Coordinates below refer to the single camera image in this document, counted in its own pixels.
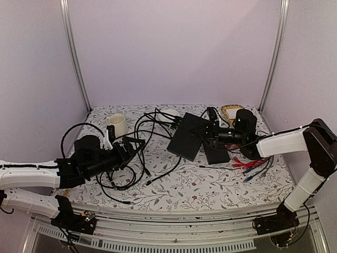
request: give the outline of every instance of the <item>floral pattern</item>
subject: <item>floral pattern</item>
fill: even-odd
[[[114,113],[123,113],[127,118],[129,132],[133,131],[133,126],[137,119],[144,112],[153,112],[155,108],[160,110],[175,109],[181,116],[185,112],[201,115],[205,110],[205,105],[126,105],[126,106],[98,106],[90,113],[87,122],[98,126],[104,130],[106,128],[105,118]],[[268,132],[258,111],[254,107],[245,106],[256,115],[257,130]],[[143,124],[141,130],[151,130],[152,124]],[[158,125],[155,132],[167,133]],[[95,129],[84,126],[80,136],[87,134],[99,135]],[[140,137],[147,139],[149,133],[140,133]],[[54,194],[64,194],[72,202],[95,205],[99,207],[124,208],[135,210],[154,211],[182,211],[182,210],[214,210],[227,208],[242,208],[257,206],[266,203],[276,203],[282,201],[294,187],[294,183],[289,174],[288,168],[280,155],[275,156],[274,162],[269,171],[262,176],[254,177],[249,182],[244,182],[246,176],[242,170],[226,170],[219,167],[232,168],[234,157],[242,162],[248,162],[240,153],[230,153],[231,161],[226,164],[217,164],[214,168],[199,168],[199,165],[207,166],[207,160],[201,147],[194,162],[182,159],[179,166],[166,177],[146,186],[145,183],[151,178],[155,178],[175,166],[178,157],[166,150],[169,140],[157,135],[153,135],[145,150],[146,166],[151,172],[151,177],[144,176],[135,186],[125,190],[117,191],[105,189],[113,198],[131,201],[131,205],[125,205],[111,200],[102,193],[101,187],[96,180],[88,181],[86,184],[73,189],[55,189]],[[138,157],[135,157],[129,164],[139,176],[141,164]],[[125,185],[132,178],[132,173],[128,169],[114,173],[113,180],[116,185]],[[109,184],[106,177],[102,182]]]

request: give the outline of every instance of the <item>white arm segment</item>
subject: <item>white arm segment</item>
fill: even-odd
[[[54,219],[60,212],[58,201],[53,196],[44,196],[19,188],[6,189],[5,194],[7,197],[2,202],[2,208],[17,208],[38,213],[51,219]]]
[[[256,146],[261,157],[270,157],[275,154],[307,151],[303,131],[307,128],[289,133],[278,134],[259,141]]]
[[[309,168],[295,189],[285,199],[285,207],[295,212],[324,181],[324,177],[317,175],[312,168]]]
[[[41,169],[38,166],[57,166],[57,163],[42,162],[30,163],[35,168],[7,168],[10,164],[27,164],[11,163],[0,161],[0,190],[10,187],[33,187],[43,186],[58,188],[60,186],[60,177],[57,175],[58,169]]]

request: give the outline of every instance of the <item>floral tablecloth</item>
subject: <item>floral tablecloth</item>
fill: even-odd
[[[167,104],[98,106],[93,109],[86,122],[104,130],[107,116],[123,113],[127,118],[129,132],[132,132],[137,119],[144,112],[153,112],[156,107],[160,110],[175,109],[180,112],[181,116],[185,112],[201,115],[206,108],[205,105]],[[220,111],[221,106],[215,105],[215,107]],[[249,106],[245,108],[251,110],[257,117],[257,130],[268,132],[256,108]],[[143,130],[151,130],[151,128],[151,123],[146,123],[141,127]],[[155,132],[167,135],[160,126],[156,126]],[[99,133],[89,126],[83,127],[79,137],[86,134],[99,136]],[[141,138],[146,139],[148,136],[148,133],[140,134]],[[63,194],[75,203],[98,207],[154,211],[214,210],[280,202],[294,186],[288,168],[280,155],[275,156],[273,165],[264,177],[255,177],[245,183],[246,176],[241,170],[230,171],[216,168],[231,167],[234,157],[245,162],[247,159],[244,156],[230,153],[229,163],[214,165],[215,168],[199,168],[197,165],[207,165],[202,147],[194,162],[182,159],[180,165],[168,176],[145,186],[149,179],[169,171],[177,163],[178,157],[166,150],[168,144],[168,139],[154,135],[146,147],[145,159],[147,168],[152,174],[150,178],[144,176],[137,185],[125,191],[106,189],[112,197],[131,201],[132,205],[121,204],[105,196],[95,179],[73,189],[55,189],[54,194]],[[135,157],[129,165],[139,176],[141,164],[138,157]],[[131,178],[132,174],[128,169],[114,173],[114,182],[117,185],[125,185]]]

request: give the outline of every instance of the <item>white wall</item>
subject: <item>white wall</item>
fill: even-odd
[[[273,131],[322,118],[337,133],[337,2],[290,1],[284,41],[265,118]],[[287,155],[296,180],[306,153]],[[331,252],[337,252],[337,175],[314,198]]]
[[[0,160],[53,160],[63,133],[85,118],[60,3],[1,0],[0,10]],[[0,252],[20,252],[29,218],[0,212]]]
[[[91,104],[258,105],[280,0],[69,2]]]

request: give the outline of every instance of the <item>white mug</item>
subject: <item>white mug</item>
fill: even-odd
[[[113,114],[109,117],[106,117],[106,124],[113,125],[115,127],[116,137],[125,135],[128,132],[125,116],[121,113]]]

